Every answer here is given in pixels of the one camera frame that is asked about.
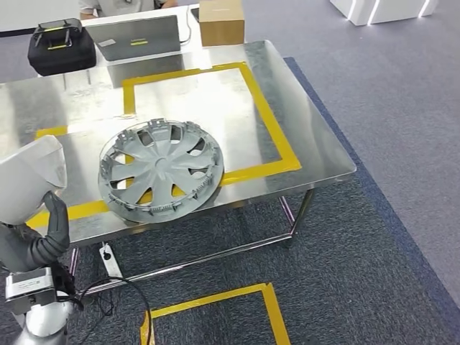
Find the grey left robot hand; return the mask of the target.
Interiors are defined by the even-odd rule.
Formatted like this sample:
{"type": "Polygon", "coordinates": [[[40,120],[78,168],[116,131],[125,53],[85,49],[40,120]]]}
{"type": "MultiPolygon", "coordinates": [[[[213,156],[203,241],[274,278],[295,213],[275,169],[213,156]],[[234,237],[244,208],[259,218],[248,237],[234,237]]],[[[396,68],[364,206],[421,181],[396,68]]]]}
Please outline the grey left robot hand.
{"type": "Polygon", "coordinates": [[[10,272],[28,272],[57,262],[69,248],[66,205],[51,191],[44,202],[49,211],[45,236],[26,224],[1,224],[2,264],[10,272]]]}

